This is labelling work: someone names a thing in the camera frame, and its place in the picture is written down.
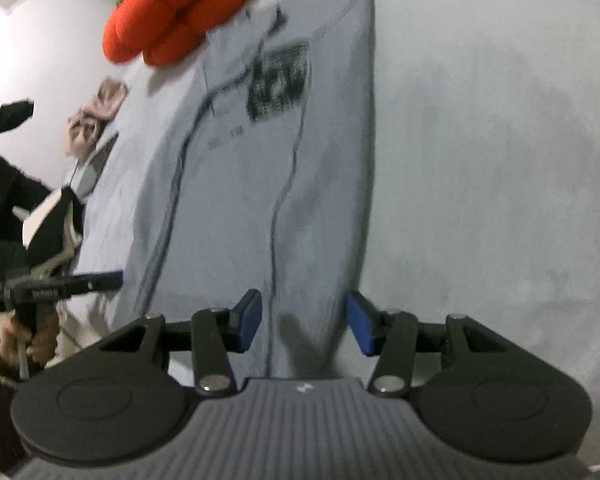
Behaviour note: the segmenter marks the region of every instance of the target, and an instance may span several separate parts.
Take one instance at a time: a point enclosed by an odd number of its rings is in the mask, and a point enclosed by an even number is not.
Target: crumpled beige cloth
[[[76,157],[80,163],[84,162],[96,147],[104,126],[116,116],[128,93],[122,81],[107,77],[98,93],[69,117],[64,137],[65,153]]]

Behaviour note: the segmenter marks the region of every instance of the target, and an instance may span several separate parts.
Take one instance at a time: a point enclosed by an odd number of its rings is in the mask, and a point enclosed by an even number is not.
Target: stuffed toy
[[[113,63],[126,63],[140,54],[149,66],[176,63],[244,1],[120,0],[105,27],[104,55]]]

